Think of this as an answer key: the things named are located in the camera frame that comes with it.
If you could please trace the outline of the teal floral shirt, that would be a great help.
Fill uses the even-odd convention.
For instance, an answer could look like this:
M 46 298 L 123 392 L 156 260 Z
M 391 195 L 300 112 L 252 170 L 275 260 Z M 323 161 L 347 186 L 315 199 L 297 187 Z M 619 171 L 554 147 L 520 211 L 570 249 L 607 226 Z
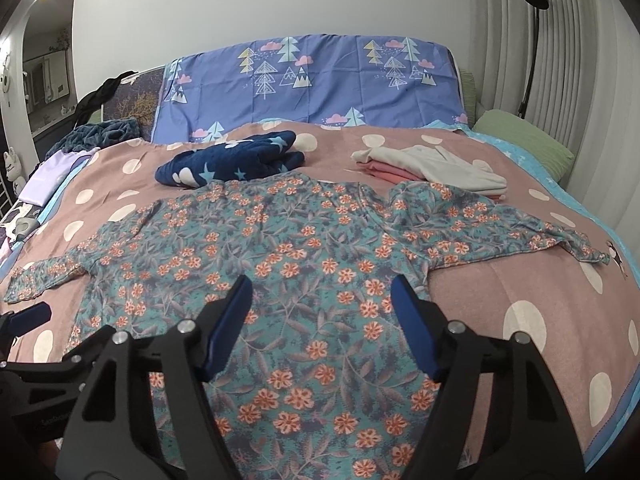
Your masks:
M 205 389 L 252 479 L 396 479 L 437 388 L 410 356 L 390 284 L 426 292 L 438 269 L 561 247 L 605 262 L 584 234 L 442 184 L 303 174 L 212 183 L 138 208 L 12 275 L 10 304 L 88 278 L 70 343 L 102 325 L 163 333 L 240 276 L 254 297 L 219 384 Z

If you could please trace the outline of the lilac folded cloth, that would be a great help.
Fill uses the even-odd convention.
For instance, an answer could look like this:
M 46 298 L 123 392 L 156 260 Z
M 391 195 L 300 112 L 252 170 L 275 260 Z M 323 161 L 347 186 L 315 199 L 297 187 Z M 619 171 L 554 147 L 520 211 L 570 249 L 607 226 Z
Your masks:
M 58 150 L 38 166 L 18 194 L 18 199 L 40 208 L 46 206 L 76 162 L 91 157 L 97 151 L 98 148 L 68 153 Z

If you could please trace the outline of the pink polka dot blanket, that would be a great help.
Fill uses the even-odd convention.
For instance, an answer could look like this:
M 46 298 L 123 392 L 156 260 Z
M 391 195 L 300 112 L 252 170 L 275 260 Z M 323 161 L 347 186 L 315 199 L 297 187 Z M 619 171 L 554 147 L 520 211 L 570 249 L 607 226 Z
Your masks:
M 384 196 L 403 183 L 440 183 L 386 182 L 359 170 L 353 152 L 380 146 L 396 150 L 440 146 L 508 181 L 506 192 L 499 196 L 458 190 L 584 234 L 593 248 L 605 254 L 605 262 L 581 262 L 556 246 L 514 260 L 501 257 L 465 263 L 430 272 L 426 292 L 416 290 L 433 299 L 450 318 L 481 334 L 506 338 L 518 330 L 529 333 L 562 391 L 586 463 L 600 458 L 639 402 L 639 270 L 628 250 L 562 188 L 532 176 L 518 156 L 484 136 L 447 129 L 308 124 L 292 124 L 291 130 L 305 163 L 286 174 L 364 184 Z M 11 258 L 1 283 L 3 309 L 21 310 L 37 300 L 47 301 L 52 309 L 49 323 L 17 341 L 12 351 L 15 359 L 53 361 L 76 346 L 70 343 L 70 334 L 88 278 L 80 276 L 34 299 L 10 304 L 6 290 L 12 275 L 63 255 L 107 222 L 158 200 L 195 191 L 162 185 L 154 178 L 159 166 L 184 151 L 182 143 L 122 142 L 96 152 L 70 181 L 56 213 Z

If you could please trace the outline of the cream folded garment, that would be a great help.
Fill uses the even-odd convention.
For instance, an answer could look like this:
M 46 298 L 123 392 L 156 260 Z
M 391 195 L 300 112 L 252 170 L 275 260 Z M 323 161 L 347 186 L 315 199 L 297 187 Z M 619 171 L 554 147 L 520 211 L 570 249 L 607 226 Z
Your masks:
M 402 150 L 384 146 L 367 148 L 353 152 L 352 160 L 365 165 L 380 162 L 405 170 L 427 182 L 452 185 L 486 196 L 499 196 L 508 188 L 505 177 L 494 174 L 491 170 L 478 168 L 440 146 L 427 148 L 415 145 Z

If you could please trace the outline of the navy star garment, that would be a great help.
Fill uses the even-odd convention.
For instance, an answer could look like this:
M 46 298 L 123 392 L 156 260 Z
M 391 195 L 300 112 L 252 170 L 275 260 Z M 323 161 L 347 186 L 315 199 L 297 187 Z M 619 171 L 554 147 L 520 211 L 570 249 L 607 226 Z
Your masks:
M 217 181 L 249 181 L 303 166 L 305 154 L 294 148 L 290 130 L 222 141 L 208 148 L 184 151 L 155 170 L 159 184 L 201 188 Z

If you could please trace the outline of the dark teal fuzzy blanket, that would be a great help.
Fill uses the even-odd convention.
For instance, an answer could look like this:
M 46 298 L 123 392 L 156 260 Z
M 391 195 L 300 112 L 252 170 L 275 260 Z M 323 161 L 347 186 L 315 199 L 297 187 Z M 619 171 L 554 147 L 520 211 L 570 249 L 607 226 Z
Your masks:
M 49 159 L 58 151 L 67 154 L 90 151 L 94 148 L 110 148 L 115 144 L 141 137 L 142 130 L 136 118 L 85 124 L 67 133 L 63 139 L 51 146 L 43 159 Z

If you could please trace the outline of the green pillow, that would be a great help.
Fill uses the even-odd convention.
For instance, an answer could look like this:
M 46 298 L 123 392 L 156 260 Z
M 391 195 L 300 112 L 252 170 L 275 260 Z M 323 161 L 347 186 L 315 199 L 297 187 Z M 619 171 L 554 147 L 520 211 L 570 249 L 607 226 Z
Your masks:
M 556 182 L 573 168 L 575 155 L 568 148 L 544 130 L 504 110 L 488 110 L 477 119 L 474 130 L 529 152 Z

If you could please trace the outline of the dark tree pattern pillow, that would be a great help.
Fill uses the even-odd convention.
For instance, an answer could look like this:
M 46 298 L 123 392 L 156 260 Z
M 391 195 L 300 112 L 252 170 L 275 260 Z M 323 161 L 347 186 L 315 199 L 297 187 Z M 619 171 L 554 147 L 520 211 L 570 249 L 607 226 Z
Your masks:
M 142 138 L 151 140 L 163 76 L 163 67 L 155 67 L 122 78 L 114 96 L 102 106 L 102 119 L 134 118 Z

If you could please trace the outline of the blue tree pattern pillow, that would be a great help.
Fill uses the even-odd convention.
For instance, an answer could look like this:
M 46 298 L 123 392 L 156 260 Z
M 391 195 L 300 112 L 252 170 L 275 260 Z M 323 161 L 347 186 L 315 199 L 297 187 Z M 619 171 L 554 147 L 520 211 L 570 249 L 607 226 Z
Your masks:
M 201 143 L 270 122 L 423 128 L 469 118 L 460 70 L 441 44 L 399 36 L 284 36 L 170 62 L 151 139 Z

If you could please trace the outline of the white pleated curtain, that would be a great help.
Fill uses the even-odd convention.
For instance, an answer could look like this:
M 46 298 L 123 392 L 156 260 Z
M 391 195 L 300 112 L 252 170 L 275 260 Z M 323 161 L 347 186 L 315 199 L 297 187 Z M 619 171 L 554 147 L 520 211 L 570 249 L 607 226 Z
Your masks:
M 639 249 L 639 32 L 620 0 L 549 0 L 526 120 L 575 155 L 570 195 Z M 482 110 L 514 113 L 533 36 L 524 0 L 471 0 Z

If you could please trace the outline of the black floor lamp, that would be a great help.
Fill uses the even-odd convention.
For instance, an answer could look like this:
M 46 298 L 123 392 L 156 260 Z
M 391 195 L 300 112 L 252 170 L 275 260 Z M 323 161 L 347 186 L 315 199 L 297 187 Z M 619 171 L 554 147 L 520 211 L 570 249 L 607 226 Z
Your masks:
M 539 46 L 539 34 L 540 34 L 540 14 L 541 12 L 548 11 L 550 8 L 549 0 L 524 0 L 532 8 L 532 25 L 533 36 L 530 40 L 530 60 L 528 62 L 528 73 L 526 79 L 526 86 L 521 100 L 520 107 L 518 108 L 518 117 L 524 119 L 528 109 L 530 95 L 532 94 L 534 75 L 537 63 L 537 54 Z

